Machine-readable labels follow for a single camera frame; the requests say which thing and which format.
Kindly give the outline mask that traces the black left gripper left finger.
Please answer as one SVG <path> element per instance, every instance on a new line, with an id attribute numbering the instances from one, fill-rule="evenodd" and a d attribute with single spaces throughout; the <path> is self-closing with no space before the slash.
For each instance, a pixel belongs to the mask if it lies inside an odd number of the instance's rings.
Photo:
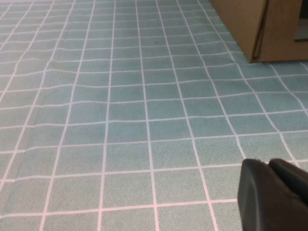
<path id="1" fill-rule="evenodd" d="M 277 176 L 269 163 L 242 162 L 237 202 L 244 231 L 306 231 L 308 205 Z"/>

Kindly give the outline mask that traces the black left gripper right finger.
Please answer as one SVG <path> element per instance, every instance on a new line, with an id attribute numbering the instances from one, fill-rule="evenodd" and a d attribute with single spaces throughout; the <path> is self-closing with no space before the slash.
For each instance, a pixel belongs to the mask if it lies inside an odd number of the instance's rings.
<path id="1" fill-rule="evenodd" d="M 269 166 L 284 184 L 307 205 L 308 204 L 308 173 L 282 159 L 274 158 Z"/>

